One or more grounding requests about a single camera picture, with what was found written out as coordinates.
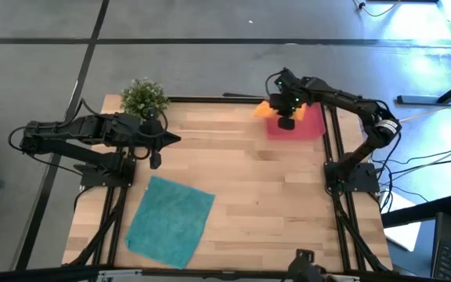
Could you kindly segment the thin black bar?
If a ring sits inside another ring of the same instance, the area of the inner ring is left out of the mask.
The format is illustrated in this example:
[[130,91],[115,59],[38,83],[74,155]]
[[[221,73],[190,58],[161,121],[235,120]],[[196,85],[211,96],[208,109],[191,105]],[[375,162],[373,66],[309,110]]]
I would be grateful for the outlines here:
[[222,94],[224,97],[239,97],[239,98],[259,98],[259,99],[267,99],[266,96],[255,96],[255,95],[248,95],[243,93],[232,93],[232,92],[225,92]]

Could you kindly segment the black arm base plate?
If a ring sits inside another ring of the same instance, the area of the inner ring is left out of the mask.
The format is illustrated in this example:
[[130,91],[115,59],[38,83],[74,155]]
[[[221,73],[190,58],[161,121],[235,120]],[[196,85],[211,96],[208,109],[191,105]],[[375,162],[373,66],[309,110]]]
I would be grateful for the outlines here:
[[126,187],[134,181],[136,160],[125,158],[118,170],[107,171],[101,168],[86,168],[82,172],[82,186]]
[[327,162],[323,169],[328,190],[364,193],[379,191],[376,169],[371,163],[358,163],[351,168],[340,162]]

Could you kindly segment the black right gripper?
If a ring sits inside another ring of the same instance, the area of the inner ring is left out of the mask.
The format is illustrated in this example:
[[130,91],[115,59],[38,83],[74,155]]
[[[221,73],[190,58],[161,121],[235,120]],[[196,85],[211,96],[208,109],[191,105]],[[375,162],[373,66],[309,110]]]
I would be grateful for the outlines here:
[[279,93],[269,94],[269,106],[274,109],[279,116],[291,118],[297,109],[306,102],[303,84],[293,72],[283,68],[276,73],[274,81]]

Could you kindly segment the pink plastic basket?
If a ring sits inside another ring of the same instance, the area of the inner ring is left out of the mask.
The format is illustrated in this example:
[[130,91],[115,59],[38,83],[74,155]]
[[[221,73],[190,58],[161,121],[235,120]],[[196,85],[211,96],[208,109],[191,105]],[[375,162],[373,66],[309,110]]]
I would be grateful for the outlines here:
[[279,115],[265,119],[266,135],[271,140],[311,140],[318,139],[325,132],[323,112],[319,103],[311,106],[304,104],[298,108],[292,118],[294,129],[286,130],[278,126]]

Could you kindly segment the orange microfiber towel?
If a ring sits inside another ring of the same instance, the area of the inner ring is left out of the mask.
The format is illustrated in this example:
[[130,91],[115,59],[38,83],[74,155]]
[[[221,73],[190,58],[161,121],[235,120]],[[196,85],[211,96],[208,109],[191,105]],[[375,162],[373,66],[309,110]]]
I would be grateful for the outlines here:
[[[294,119],[295,121],[302,121],[304,119],[306,110],[307,105],[302,104],[300,107],[296,108],[295,111],[288,117]],[[281,115],[277,113],[277,110],[271,108],[267,101],[262,101],[256,106],[254,115],[258,118],[281,118]]]

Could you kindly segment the black desk leg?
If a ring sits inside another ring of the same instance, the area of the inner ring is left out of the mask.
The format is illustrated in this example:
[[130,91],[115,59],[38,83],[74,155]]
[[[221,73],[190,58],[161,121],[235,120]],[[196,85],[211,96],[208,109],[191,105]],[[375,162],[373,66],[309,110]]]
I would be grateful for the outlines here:
[[397,104],[420,106],[451,106],[451,89],[441,96],[397,96]]

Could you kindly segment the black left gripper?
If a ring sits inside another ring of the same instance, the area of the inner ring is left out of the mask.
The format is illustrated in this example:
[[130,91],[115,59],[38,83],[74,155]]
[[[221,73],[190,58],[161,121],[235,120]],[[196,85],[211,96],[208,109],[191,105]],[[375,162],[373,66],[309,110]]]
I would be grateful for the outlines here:
[[168,118],[162,110],[143,110],[143,122],[139,125],[139,134],[152,141],[164,135],[164,146],[170,146],[182,140],[168,129]]

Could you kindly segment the green potted plant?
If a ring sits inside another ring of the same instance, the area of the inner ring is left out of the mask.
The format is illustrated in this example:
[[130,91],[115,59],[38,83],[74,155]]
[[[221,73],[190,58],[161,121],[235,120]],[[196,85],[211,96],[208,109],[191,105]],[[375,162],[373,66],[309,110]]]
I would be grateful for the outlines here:
[[161,84],[149,79],[134,79],[121,91],[121,108],[125,113],[145,117],[154,109],[156,116],[170,104]]

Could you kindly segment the white paper sheet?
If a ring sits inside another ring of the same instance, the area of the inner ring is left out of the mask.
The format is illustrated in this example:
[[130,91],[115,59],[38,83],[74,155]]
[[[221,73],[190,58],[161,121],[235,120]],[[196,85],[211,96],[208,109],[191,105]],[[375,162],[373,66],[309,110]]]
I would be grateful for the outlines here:
[[[384,207],[381,210],[381,214],[384,215],[387,212],[393,212],[403,208],[411,208],[415,204],[403,196],[398,195],[395,192],[391,193],[389,200],[386,203],[386,196],[383,196],[381,203]],[[384,229],[384,234],[387,239],[402,247],[407,251],[414,251],[418,234],[420,232],[420,222],[408,223],[403,226],[388,227]]]

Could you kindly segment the teal microfiber towel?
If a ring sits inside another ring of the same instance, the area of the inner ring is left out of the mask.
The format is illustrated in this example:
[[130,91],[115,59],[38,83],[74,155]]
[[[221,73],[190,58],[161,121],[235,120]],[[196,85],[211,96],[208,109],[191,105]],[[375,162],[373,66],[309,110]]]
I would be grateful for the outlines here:
[[197,249],[215,195],[153,175],[124,242],[137,255],[184,269]]

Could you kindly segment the black aluminium frame rail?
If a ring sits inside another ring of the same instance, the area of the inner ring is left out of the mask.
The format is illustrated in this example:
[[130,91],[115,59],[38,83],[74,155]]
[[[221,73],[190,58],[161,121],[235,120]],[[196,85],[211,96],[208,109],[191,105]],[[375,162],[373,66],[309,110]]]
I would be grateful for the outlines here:
[[[139,119],[125,113],[92,114],[85,117],[81,124],[83,140],[91,145],[111,146],[114,151],[101,153],[81,148],[75,157],[85,163],[79,168],[81,174],[86,168],[118,170],[125,158],[135,159],[134,145],[138,129]],[[83,187],[81,193],[86,194],[93,188],[105,186]],[[107,248],[106,263],[114,264],[129,187],[105,187],[106,195],[99,228],[79,255],[68,263],[70,266],[99,265],[104,248]]]
[[[321,109],[324,116],[330,115],[330,121],[334,131],[334,140],[337,147],[337,159],[334,160],[331,152],[330,138],[327,135],[323,136],[324,146],[327,152],[327,161],[325,163],[340,162],[346,166],[350,166],[351,168],[356,166],[358,163],[366,163],[366,157],[374,151],[374,148],[370,145],[370,142],[365,140],[356,150],[345,153],[340,123],[337,116],[337,108],[335,106],[323,104]],[[347,236],[350,236],[354,244],[355,257],[359,270],[366,271],[368,268],[371,268],[374,272],[379,273],[389,271],[389,268],[385,266],[371,251],[370,247],[367,245],[359,232],[355,202],[352,196],[354,192],[331,191],[327,189],[327,185],[326,191],[330,195],[334,206],[334,214],[337,223],[337,238],[340,246],[344,270],[347,271],[351,269],[347,242]]]
[[263,98],[256,97],[212,97],[212,96],[169,96],[171,103],[244,103],[259,104]]

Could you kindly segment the black desk foot beam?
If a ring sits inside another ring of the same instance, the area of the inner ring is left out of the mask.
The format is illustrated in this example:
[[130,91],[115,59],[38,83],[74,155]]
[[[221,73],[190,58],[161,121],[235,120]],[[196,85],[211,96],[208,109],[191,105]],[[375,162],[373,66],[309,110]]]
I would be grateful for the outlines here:
[[439,212],[451,215],[451,196],[389,211],[381,215],[381,220],[384,228],[390,228],[433,219]]

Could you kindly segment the black frame bar silver brackets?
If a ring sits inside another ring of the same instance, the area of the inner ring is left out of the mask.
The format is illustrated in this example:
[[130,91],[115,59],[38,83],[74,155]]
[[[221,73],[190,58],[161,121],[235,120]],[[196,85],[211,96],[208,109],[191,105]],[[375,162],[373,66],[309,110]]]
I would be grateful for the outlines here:
[[24,269],[0,272],[0,282],[80,282],[83,280],[109,280],[118,277],[199,277],[235,281],[239,279],[273,279],[279,282],[451,282],[451,278],[404,276],[394,272],[305,273],[287,271],[219,271],[178,269],[124,269],[108,265],[60,266],[44,269]]

